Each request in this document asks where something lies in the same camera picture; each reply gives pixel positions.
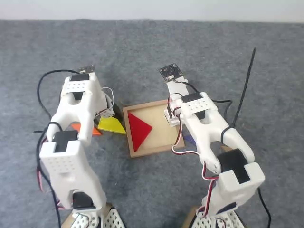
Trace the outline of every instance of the yellow tangram piece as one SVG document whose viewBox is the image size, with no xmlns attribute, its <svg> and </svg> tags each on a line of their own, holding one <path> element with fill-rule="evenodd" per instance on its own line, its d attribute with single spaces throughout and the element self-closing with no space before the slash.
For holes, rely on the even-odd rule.
<svg viewBox="0 0 304 228">
<path fill-rule="evenodd" d="M 101 117 L 97 128 L 99 130 L 104 130 L 104 131 L 109 131 L 119 134 L 127 134 L 123 126 L 120 124 L 119 120 L 117 120 L 114 117 L 107 117 L 107 118 Z"/>
</svg>

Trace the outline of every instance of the orange tangram piece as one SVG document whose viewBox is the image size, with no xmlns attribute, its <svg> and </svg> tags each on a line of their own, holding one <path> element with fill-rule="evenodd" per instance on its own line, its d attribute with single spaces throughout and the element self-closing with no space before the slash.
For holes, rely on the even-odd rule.
<svg viewBox="0 0 304 228">
<path fill-rule="evenodd" d="M 79 123 L 74 123 L 74 124 L 72 124 L 72 128 L 74 130 L 77 130 L 79 132 L 79 130 L 80 130 L 80 124 Z M 98 131 L 96 128 L 93 128 L 92 135 L 102 135 L 102 133 L 100 131 Z"/>
</svg>

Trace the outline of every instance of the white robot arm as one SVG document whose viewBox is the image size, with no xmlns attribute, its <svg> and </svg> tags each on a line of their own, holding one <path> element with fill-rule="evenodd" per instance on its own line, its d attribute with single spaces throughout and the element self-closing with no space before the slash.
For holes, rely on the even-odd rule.
<svg viewBox="0 0 304 228">
<path fill-rule="evenodd" d="M 171 126 L 186 125 L 196 142 L 203 167 L 216 174 L 210 179 L 212 183 L 201 208 L 206 212 L 208 207 L 208 216 L 214 218 L 234 211 L 246 203 L 265 180 L 260 166 L 254 162 L 252 150 L 236 129 L 228 128 L 228 123 L 206 93 L 189 94 L 188 81 L 176 64 L 160 69 L 160 73 L 170 92 L 169 107 L 165 110 L 168 123 Z M 216 156 L 210 147 L 216 141 L 232 150 Z"/>
<path fill-rule="evenodd" d="M 114 115 L 113 102 L 102 91 L 93 68 L 80 72 L 65 79 L 59 107 L 51 119 L 58 125 L 49 125 L 48 142 L 42 144 L 40 158 L 61 205 L 89 218 L 100 217 L 103 227 L 106 196 L 87 161 L 85 147 L 91 143 L 94 118 Z M 66 130 L 72 122 L 80 122 L 79 133 Z M 90 228 L 97 225 L 95 220 Z"/>
</svg>

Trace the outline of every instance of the red tangram piece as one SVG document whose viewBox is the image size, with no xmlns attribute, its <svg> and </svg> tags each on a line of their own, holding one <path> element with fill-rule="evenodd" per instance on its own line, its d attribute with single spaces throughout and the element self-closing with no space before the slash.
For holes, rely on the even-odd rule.
<svg viewBox="0 0 304 228">
<path fill-rule="evenodd" d="M 147 138 L 148 134 L 152 130 L 152 127 L 137 118 L 135 115 L 128 112 L 131 137 L 133 142 L 133 149 L 137 151 L 138 147 L 143 143 L 143 141 Z"/>
</svg>

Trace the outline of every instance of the wooden tray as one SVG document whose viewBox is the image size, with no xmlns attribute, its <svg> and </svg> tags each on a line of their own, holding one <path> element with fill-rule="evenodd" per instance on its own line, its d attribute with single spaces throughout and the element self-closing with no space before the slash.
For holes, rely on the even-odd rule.
<svg viewBox="0 0 304 228">
<path fill-rule="evenodd" d="M 171 147 L 177 138 L 179 127 L 169 126 L 164 115 L 165 109 L 167 109 L 167 100 L 137 104 L 123 108 L 123 116 L 127 131 L 130 156 L 132 158 L 171 150 Z M 133 115 L 151 125 L 153 128 L 137 151 L 134 151 L 133 149 L 128 112 L 131 112 Z M 184 146 L 185 143 L 181 137 L 180 142 L 176 148 L 182 148 Z"/>
</svg>

